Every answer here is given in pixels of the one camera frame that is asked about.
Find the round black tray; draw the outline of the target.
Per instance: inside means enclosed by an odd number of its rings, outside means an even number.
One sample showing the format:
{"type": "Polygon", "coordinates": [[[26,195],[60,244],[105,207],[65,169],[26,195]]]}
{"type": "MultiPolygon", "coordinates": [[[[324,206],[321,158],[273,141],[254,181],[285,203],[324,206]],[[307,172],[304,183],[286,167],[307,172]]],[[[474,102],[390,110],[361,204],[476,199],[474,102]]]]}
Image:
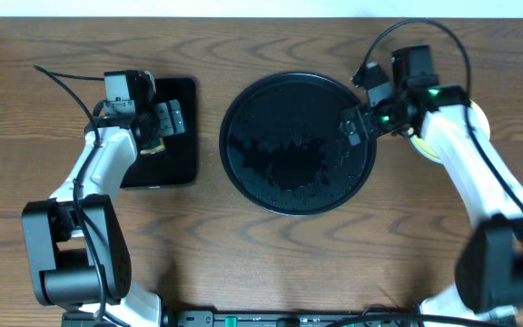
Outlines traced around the round black tray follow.
{"type": "Polygon", "coordinates": [[[234,187],[269,211],[294,216],[328,212],[366,183],[377,144],[352,145],[342,113],[360,104],[327,76],[288,72],[244,89],[223,118],[219,149],[234,187]]]}

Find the yellow green sponge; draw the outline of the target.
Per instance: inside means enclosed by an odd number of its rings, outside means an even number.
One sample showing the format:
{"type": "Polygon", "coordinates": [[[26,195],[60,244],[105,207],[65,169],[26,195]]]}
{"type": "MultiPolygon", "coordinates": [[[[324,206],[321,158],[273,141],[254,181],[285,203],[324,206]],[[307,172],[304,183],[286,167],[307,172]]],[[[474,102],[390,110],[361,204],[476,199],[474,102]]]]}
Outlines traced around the yellow green sponge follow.
{"type": "Polygon", "coordinates": [[[153,155],[166,150],[163,138],[153,139],[140,151],[140,155],[153,155]]]}

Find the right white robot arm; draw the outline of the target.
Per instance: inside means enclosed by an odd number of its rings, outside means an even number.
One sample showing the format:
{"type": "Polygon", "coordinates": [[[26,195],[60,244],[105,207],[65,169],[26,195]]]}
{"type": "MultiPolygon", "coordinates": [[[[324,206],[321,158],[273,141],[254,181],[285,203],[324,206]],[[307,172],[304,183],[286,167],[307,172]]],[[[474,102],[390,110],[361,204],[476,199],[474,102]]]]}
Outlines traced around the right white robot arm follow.
{"type": "Polygon", "coordinates": [[[423,140],[473,229],[454,283],[418,311],[480,322],[513,317],[523,306],[523,186],[481,129],[468,90],[439,82],[429,46],[396,50],[391,62],[391,75],[374,62],[360,66],[352,82],[368,101],[344,111],[340,129],[352,145],[384,134],[423,140]]]}

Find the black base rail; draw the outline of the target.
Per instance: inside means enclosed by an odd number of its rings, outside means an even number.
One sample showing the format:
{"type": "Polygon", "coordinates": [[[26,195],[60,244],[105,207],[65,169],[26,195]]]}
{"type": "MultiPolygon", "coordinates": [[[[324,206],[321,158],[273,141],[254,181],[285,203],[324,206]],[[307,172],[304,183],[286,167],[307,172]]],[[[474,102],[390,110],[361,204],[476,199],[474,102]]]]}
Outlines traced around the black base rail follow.
{"type": "MultiPolygon", "coordinates": [[[[95,322],[89,313],[64,313],[60,326],[116,326],[109,321],[95,322]]],[[[340,314],[294,314],[294,313],[243,313],[209,311],[177,312],[175,318],[169,314],[163,318],[162,326],[177,327],[324,327],[331,323],[348,320],[354,315],[340,314]]],[[[419,326],[418,322],[384,320],[353,322],[351,327],[402,327],[419,326]]]]}

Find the black rectangular tray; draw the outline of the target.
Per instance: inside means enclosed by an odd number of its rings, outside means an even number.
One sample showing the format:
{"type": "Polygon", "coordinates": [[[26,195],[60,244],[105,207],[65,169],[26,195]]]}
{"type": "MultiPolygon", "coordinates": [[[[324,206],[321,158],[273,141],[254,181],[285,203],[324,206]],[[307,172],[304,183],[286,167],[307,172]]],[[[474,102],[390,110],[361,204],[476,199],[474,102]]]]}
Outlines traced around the black rectangular tray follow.
{"type": "Polygon", "coordinates": [[[126,172],[124,189],[189,185],[198,172],[197,83],[191,77],[159,78],[153,100],[157,104],[178,100],[185,132],[166,137],[159,153],[140,154],[126,172]]]}

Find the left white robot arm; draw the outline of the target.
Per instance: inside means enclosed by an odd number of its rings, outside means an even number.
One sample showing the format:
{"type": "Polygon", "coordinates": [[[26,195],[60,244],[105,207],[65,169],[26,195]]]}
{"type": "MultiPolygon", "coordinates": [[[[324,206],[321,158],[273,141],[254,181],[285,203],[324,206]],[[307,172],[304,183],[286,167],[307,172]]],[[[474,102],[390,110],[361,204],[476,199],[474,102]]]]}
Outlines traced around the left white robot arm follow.
{"type": "Polygon", "coordinates": [[[48,199],[29,202],[21,221],[34,294],[64,309],[63,326],[175,326],[163,299],[132,277],[113,204],[141,154],[184,132],[176,102],[157,104],[148,71],[107,72],[105,99],[86,110],[84,149],[48,199]]]}

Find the yellow plate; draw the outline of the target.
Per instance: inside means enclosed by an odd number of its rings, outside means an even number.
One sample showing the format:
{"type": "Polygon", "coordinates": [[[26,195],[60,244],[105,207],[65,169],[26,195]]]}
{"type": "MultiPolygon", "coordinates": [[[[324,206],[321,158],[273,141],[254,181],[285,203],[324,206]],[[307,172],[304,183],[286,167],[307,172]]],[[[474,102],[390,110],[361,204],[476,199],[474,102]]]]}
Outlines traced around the yellow plate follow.
{"type": "MultiPolygon", "coordinates": [[[[491,136],[491,129],[490,129],[490,125],[488,122],[488,118],[485,115],[484,111],[474,101],[471,102],[471,110],[472,110],[473,115],[475,116],[475,119],[479,123],[480,130],[489,139],[491,136]]],[[[419,152],[423,157],[432,161],[433,163],[442,164],[442,161],[439,159],[439,156],[431,149],[431,147],[422,138],[419,138],[417,135],[413,134],[412,137],[410,138],[410,142],[411,142],[412,146],[415,148],[415,150],[417,152],[419,152]]]]}

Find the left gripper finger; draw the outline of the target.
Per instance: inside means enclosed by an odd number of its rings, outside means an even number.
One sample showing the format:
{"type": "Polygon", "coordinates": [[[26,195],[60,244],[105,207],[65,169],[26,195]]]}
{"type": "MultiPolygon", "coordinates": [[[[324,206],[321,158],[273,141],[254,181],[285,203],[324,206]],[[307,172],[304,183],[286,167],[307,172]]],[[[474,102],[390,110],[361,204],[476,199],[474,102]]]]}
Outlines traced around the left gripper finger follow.
{"type": "Polygon", "coordinates": [[[158,136],[168,137],[173,135],[173,121],[169,105],[167,103],[159,103],[154,107],[154,111],[158,118],[158,136]]]}
{"type": "Polygon", "coordinates": [[[173,133],[184,134],[186,127],[180,102],[178,100],[171,100],[169,105],[171,111],[171,121],[173,124],[173,133]]]}

